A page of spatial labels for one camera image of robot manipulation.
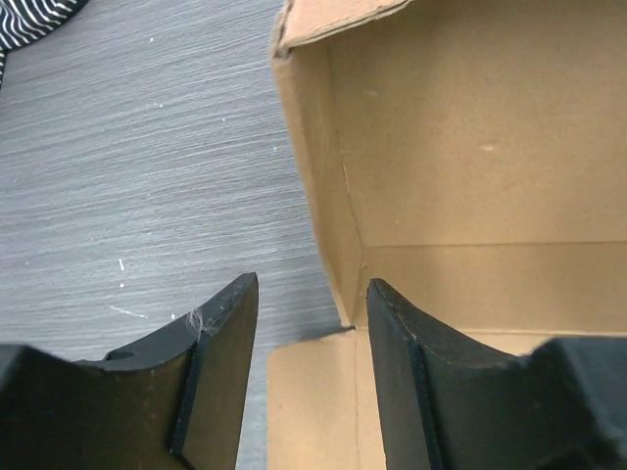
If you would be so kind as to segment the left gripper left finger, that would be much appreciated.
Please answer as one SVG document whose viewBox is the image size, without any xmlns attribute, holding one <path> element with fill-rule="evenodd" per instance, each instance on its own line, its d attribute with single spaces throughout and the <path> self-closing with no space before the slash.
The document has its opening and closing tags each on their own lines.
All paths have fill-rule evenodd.
<svg viewBox="0 0 627 470">
<path fill-rule="evenodd" d="M 5 469 L 232 469 L 259 311 L 244 273 L 100 360 L 1 348 Z"/>
</svg>

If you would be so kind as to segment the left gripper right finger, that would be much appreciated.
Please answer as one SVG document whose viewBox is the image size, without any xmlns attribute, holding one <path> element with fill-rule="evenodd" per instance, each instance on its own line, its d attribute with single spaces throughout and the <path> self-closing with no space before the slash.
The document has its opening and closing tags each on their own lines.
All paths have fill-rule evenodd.
<svg viewBox="0 0 627 470">
<path fill-rule="evenodd" d="M 385 280 L 366 294 L 390 469 L 622 469 L 626 342 L 553 337 L 526 355 L 476 341 Z"/>
</svg>

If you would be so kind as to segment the brown cardboard box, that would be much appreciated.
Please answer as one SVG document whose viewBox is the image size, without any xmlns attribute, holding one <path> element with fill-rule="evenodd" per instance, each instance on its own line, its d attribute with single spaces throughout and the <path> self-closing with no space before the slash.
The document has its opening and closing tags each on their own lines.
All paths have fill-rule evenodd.
<svg viewBox="0 0 627 470">
<path fill-rule="evenodd" d="M 367 288 L 499 351 L 626 342 L 626 5 L 288 1 L 270 63 L 342 328 L 267 359 L 271 469 L 390 469 Z"/>
</svg>

